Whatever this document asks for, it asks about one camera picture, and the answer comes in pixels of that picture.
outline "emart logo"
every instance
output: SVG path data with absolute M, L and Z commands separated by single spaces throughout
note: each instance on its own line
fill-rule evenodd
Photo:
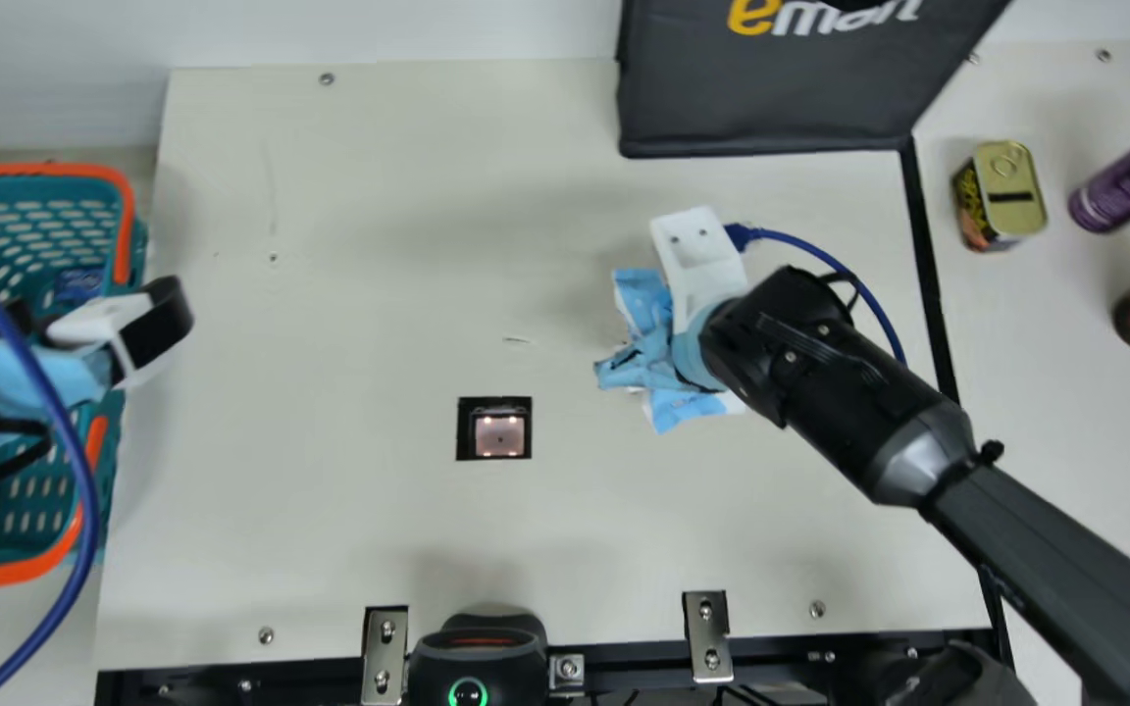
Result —
M 887 3 L 855 12 L 841 12 L 827 3 L 803 3 L 801 0 L 731 0 L 727 26 L 745 36 L 773 34 L 798 36 L 852 32 L 868 26 L 881 26 L 888 19 L 911 23 L 919 19 L 923 0 L 888 0 Z

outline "blue cable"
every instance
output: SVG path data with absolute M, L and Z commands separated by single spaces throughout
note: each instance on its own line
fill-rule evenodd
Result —
M 870 307 L 871 312 L 875 313 L 875 317 L 879 319 L 879 325 L 883 326 L 884 335 L 888 337 L 888 345 L 892 346 L 893 357 L 896 357 L 901 361 L 902 366 L 906 366 L 905 363 L 905 349 L 901 346 L 901 339 L 896 335 L 896 328 L 892 325 L 892 321 L 888 320 L 888 313 L 884 312 L 883 307 L 879 305 L 879 300 L 875 299 L 875 295 L 871 294 L 870 287 L 866 286 L 864 282 L 852 272 L 851 269 L 844 268 L 842 261 L 835 260 L 829 253 L 826 253 L 822 247 L 814 245 L 811 242 L 801 241 L 801 238 L 794 235 L 788 235 L 786 233 L 779 233 L 776 229 L 766 229 L 762 227 L 745 227 L 740 224 L 731 224 L 725 227 L 725 233 L 731 236 L 731 242 L 734 244 L 734 249 L 740 253 L 744 253 L 744 249 L 753 241 L 759 241 L 759 238 L 765 238 L 765 241 L 784 242 L 784 244 L 791 245 L 793 247 L 799 247 L 806 251 L 808 254 L 824 261 L 831 269 L 842 273 L 842 276 L 849 276 L 852 278 L 852 284 L 858 288 L 858 294 L 861 295 L 862 299 L 866 299 L 866 306 Z
M 99 513 L 98 495 L 94 490 L 94 476 L 90 473 L 90 465 L 86 461 L 86 452 L 81 448 L 81 439 L 77 435 L 77 429 L 72 428 L 71 421 L 68 420 L 68 411 L 63 408 L 63 402 L 60 401 L 55 385 L 50 383 L 50 378 L 41 369 L 41 364 L 37 363 L 33 350 L 28 349 L 28 343 L 19 334 L 11 316 L 5 312 L 1 305 L 0 337 L 6 341 L 6 345 L 8 345 L 8 348 L 11 349 L 15 356 L 19 358 L 19 366 L 26 372 L 28 381 L 33 382 L 34 387 L 37 390 L 37 396 L 41 398 L 45 407 L 46 415 L 55 426 L 59 438 L 62 439 L 63 446 L 68 448 L 72 473 L 77 477 L 77 496 L 86 514 L 85 522 L 81 523 L 77 561 L 75 567 L 72 567 L 72 573 L 68 575 L 68 582 L 63 585 L 63 590 L 59 591 L 59 599 L 55 599 L 54 605 L 50 608 L 43 620 L 37 622 L 36 629 L 0 665 L 0 688 L 2 688 L 3 683 L 8 682 L 19 668 L 25 665 L 37 650 L 50 639 L 55 628 L 59 627 L 59 622 L 62 622 L 63 618 L 68 617 L 72 604 L 77 603 L 77 598 L 79 598 L 82 586 L 86 585 L 86 578 L 89 577 L 90 567 L 94 566 L 94 555 L 98 551 Z

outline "black robotic arm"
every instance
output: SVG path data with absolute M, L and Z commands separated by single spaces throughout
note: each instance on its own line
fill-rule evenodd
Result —
M 1086 703 L 1130 705 L 1130 558 L 992 465 L 962 408 L 853 330 L 826 282 L 779 270 L 718 308 L 701 348 L 755 411 L 991 574 L 1080 674 Z

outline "white tabletop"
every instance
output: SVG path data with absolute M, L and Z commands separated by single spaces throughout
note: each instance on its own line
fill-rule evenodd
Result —
M 488 600 L 553 643 L 681 639 L 692 590 L 737 636 L 986 625 L 945 540 L 794 434 L 657 437 L 591 373 L 647 220 L 713 204 L 851 264 L 932 375 L 897 157 L 626 160 L 614 88 L 608 60 L 174 73 L 151 268 L 197 329 L 130 396 L 99 665 L 350 656 L 398 603 L 409 639 Z M 822 271 L 746 256 L 785 261 Z M 494 394 L 533 398 L 533 459 L 459 464 L 458 398 Z
M 1130 348 L 1113 303 L 1130 289 L 1130 227 L 1076 227 L 1067 193 L 1130 148 L 1130 44 L 982 50 L 915 132 L 962 403 L 1001 468 L 1130 554 Z M 1045 232 L 1006 254 L 967 251 L 948 175 L 975 143 L 1018 139 L 1036 158 Z M 1109 429 L 1102 434 L 1102 429 Z M 1045 706 L 1079 680 L 1010 613 L 1018 673 Z

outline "metal bracket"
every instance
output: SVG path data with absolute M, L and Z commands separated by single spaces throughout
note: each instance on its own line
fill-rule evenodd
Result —
M 725 591 L 687 591 L 683 594 L 683 620 L 692 653 L 692 680 L 695 683 L 732 682 L 734 665 L 725 640 L 731 631 Z
M 553 697 L 580 698 L 586 696 L 583 681 L 586 662 L 582 654 L 550 654 L 547 657 L 547 691 Z
M 365 609 L 360 706 L 399 706 L 403 701 L 407 652 L 408 609 Z

